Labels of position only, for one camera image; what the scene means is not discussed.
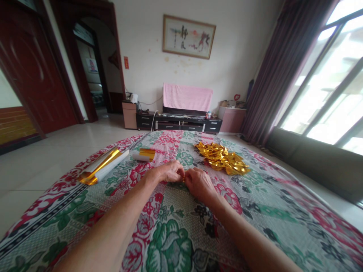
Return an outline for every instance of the pink cabinet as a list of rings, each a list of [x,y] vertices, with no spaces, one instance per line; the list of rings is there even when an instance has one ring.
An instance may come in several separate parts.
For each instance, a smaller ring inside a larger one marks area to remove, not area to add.
[[[246,110],[219,107],[218,118],[222,119],[220,133],[239,133]]]

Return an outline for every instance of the framed painting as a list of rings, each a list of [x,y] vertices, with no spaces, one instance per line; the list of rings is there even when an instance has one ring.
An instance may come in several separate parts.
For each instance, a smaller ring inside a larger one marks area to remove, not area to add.
[[[86,58],[89,73],[98,74],[97,62],[95,59]]]
[[[209,59],[215,25],[164,15],[163,52]]]

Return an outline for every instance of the curtain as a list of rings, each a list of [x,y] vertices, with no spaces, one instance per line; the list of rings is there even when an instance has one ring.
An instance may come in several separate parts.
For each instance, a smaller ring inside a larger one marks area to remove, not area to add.
[[[247,101],[242,139],[264,147],[291,81],[338,0],[286,0]]]

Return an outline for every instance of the floral bedspread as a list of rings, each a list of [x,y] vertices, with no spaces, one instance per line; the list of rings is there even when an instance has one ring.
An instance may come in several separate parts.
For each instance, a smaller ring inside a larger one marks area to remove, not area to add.
[[[217,142],[244,158],[251,172],[228,176],[204,164],[194,146]],[[154,161],[121,162],[97,185],[77,176],[103,152],[156,150]],[[107,146],[80,162],[49,188],[0,242],[1,271],[50,271],[150,168],[178,159],[199,167],[215,189],[303,271],[362,271],[363,235],[335,214],[289,172],[216,136],[156,131]],[[184,183],[157,186],[137,222],[122,270],[244,271],[248,266],[229,235]]]

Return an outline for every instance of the gold foil paper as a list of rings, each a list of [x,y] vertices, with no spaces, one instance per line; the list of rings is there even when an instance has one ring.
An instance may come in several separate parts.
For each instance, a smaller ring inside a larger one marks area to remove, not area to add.
[[[204,160],[216,171],[225,169],[230,176],[244,175],[250,171],[249,166],[242,161],[240,156],[235,152],[228,152],[228,149],[222,145],[214,143],[204,145],[199,142],[195,147],[205,157]]]
[[[89,167],[94,165],[95,169],[92,172],[83,172],[79,177],[78,181],[86,184],[86,185],[94,185],[97,184],[98,178],[96,177],[96,173],[109,165],[111,162],[120,157],[122,153],[117,149],[117,147],[112,148],[110,151],[104,153],[101,157],[99,157],[95,162],[93,162]]]
[[[154,157],[155,157],[155,150],[140,148],[140,154],[139,155],[149,157],[150,162],[152,162],[154,160]]]

